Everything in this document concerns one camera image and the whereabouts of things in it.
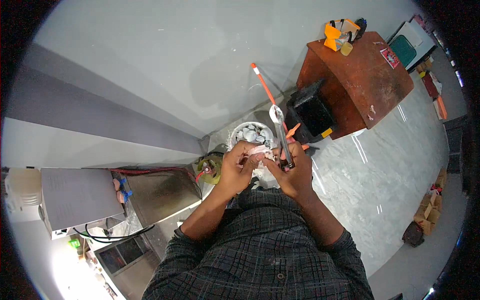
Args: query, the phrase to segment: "red hose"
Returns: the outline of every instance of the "red hose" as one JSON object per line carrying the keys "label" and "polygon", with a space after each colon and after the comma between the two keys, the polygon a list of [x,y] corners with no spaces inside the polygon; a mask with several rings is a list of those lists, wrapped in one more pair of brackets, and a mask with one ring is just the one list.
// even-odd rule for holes
{"label": "red hose", "polygon": [[198,173],[197,177],[195,178],[195,181],[198,182],[198,179],[199,179],[200,176],[202,176],[204,173],[205,173],[205,171],[202,171],[202,172]]}
{"label": "red hose", "polygon": [[179,167],[166,167],[166,168],[152,168],[148,170],[133,170],[133,169],[107,169],[109,171],[123,173],[123,174],[130,174],[130,175],[139,175],[139,174],[147,174],[147,173],[157,173],[162,171],[170,171],[170,170],[177,170],[187,172],[190,176],[195,177],[192,173],[190,173],[187,169],[179,168]]}

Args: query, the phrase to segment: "black cable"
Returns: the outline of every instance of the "black cable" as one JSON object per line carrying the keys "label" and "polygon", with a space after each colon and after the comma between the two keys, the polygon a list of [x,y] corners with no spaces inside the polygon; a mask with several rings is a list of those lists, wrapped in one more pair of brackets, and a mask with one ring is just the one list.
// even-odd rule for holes
{"label": "black cable", "polygon": [[[152,229],[152,228],[155,226],[155,224],[152,224],[152,225],[150,225],[149,227],[143,228],[143,229],[141,229],[141,230],[139,230],[139,231],[137,231],[137,232],[135,232],[135,233],[133,233],[133,234],[131,234],[131,235],[121,236],[121,237],[98,237],[98,236],[92,236],[92,235],[90,234],[90,232],[88,232],[87,226],[88,226],[88,224],[85,224],[85,232],[86,232],[87,234],[83,234],[83,233],[79,232],[75,227],[73,228],[73,230],[75,230],[75,232],[77,232],[77,233],[80,234],[81,236],[87,237],[87,238],[91,238],[91,239],[93,239],[93,240],[96,241],[96,242],[103,243],[103,244],[110,244],[110,243],[113,243],[113,242],[126,241],[126,240],[129,240],[129,239],[131,239],[131,238],[137,237],[137,236],[139,236],[139,235],[141,235],[141,234],[144,234],[144,233],[146,233],[147,231],[149,231],[150,229]],[[103,240],[97,240],[97,239],[118,239],[118,240],[103,241]]]}
{"label": "black cable", "polygon": [[131,238],[132,236],[137,236],[137,235],[140,235],[142,233],[145,233],[147,231],[149,231],[150,229],[152,229],[153,227],[155,226],[155,224],[152,224],[148,227],[145,227],[145,228],[142,228],[141,230],[135,232],[135,233],[132,233],[131,235],[127,235],[127,236],[118,236],[118,237],[100,237],[100,236],[93,236],[93,235],[90,235],[89,232],[87,232],[88,234],[88,237],[91,237],[91,238],[97,238],[97,239],[126,239],[126,238]]}

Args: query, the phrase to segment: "pink object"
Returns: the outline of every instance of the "pink object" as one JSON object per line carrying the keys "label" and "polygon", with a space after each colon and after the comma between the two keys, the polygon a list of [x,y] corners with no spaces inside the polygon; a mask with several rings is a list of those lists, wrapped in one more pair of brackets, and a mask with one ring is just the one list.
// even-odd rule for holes
{"label": "pink object", "polygon": [[115,190],[118,191],[120,189],[120,181],[118,181],[118,179],[113,179],[113,186],[115,187]]}
{"label": "pink object", "polygon": [[117,191],[117,200],[120,202],[120,203],[125,203],[125,199],[123,197],[123,194],[122,192],[120,191]]}

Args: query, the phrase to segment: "plaid shirt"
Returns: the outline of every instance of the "plaid shirt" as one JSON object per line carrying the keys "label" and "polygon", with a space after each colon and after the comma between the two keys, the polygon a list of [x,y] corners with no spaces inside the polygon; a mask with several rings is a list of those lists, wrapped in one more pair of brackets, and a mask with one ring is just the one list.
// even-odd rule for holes
{"label": "plaid shirt", "polygon": [[143,299],[373,299],[350,233],[319,246],[281,190],[229,203],[212,238],[175,230]]}

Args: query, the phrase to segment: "light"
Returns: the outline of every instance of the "light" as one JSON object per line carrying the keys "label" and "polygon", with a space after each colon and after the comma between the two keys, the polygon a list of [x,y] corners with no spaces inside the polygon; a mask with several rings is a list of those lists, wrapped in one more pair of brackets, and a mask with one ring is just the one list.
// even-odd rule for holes
{"label": "light", "polygon": [[460,86],[463,87],[463,80],[462,80],[462,77],[460,77],[460,72],[455,71],[455,74],[456,74],[456,77],[458,79],[458,82],[460,83]]}
{"label": "light", "polygon": [[430,288],[430,290],[428,291],[428,294],[423,297],[423,300],[427,299],[429,295],[431,295],[432,293],[434,292],[433,288]]}

